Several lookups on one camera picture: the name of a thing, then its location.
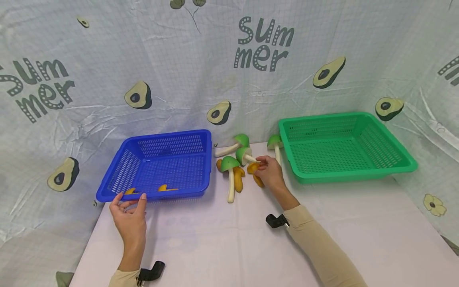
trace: black clip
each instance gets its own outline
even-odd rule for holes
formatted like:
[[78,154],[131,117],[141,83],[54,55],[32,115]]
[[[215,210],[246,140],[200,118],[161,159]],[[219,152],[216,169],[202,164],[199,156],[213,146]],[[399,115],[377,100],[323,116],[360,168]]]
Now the black clip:
[[266,223],[268,223],[271,228],[278,228],[282,225],[286,225],[287,227],[290,226],[290,224],[288,223],[287,219],[285,218],[283,214],[279,215],[278,218],[276,218],[272,214],[266,216]]
[[156,261],[151,270],[142,268],[140,270],[139,277],[137,278],[137,282],[153,281],[158,279],[161,277],[164,267],[166,267],[164,262]]

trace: blue plastic basket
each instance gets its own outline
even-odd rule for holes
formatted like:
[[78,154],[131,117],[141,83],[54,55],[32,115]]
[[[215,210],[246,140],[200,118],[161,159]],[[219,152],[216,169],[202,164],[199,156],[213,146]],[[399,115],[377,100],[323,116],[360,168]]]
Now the blue plastic basket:
[[[206,129],[143,135],[126,139],[112,160],[96,198],[109,202],[129,188],[136,200],[142,193],[148,200],[199,197],[209,186],[212,139]],[[161,185],[172,191],[158,191]]]

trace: green mushroom cap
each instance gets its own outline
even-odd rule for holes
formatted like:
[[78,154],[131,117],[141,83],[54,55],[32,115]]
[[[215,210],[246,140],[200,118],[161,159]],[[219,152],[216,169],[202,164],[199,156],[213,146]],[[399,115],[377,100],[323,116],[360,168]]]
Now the green mushroom cap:
[[240,147],[236,150],[236,158],[241,165],[246,165],[247,161],[244,159],[244,155],[252,155],[252,149],[249,147]]
[[245,134],[238,134],[234,136],[234,140],[239,142],[241,146],[249,146],[249,137]]
[[222,165],[220,168],[221,172],[227,171],[229,169],[239,166],[239,162],[232,156],[226,156],[222,159]]
[[277,144],[279,147],[284,147],[280,135],[272,135],[268,140],[268,149],[273,150],[274,145]]

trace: green plastic basket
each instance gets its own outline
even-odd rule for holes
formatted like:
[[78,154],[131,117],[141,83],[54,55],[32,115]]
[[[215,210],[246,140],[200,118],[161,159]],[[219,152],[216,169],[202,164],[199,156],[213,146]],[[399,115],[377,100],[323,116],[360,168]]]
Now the green plastic basket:
[[417,162],[370,113],[337,113],[279,121],[300,183],[369,180],[412,172]]

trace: white mushroom stem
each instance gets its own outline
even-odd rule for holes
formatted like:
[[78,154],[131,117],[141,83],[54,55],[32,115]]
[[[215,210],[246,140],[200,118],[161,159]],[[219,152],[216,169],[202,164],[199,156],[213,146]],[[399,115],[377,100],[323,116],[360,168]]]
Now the white mushroom stem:
[[249,162],[259,163],[260,161],[256,160],[253,156],[249,156],[248,154],[244,155],[244,158]]
[[276,160],[279,163],[280,166],[282,166],[282,163],[280,161],[280,149],[278,144],[274,144],[274,153],[276,154]]
[[234,202],[234,171],[229,169],[229,190],[228,190],[228,203]]
[[232,153],[234,152],[235,150],[237,150],[239,148],[239,143],[236,143],[236,144],[233,144],[232,146],[229,146],[219,152],[215,152],[215,157],[216,158],[219,158],[219,157],[222,157],[224,155],[227,155],[229,153]]

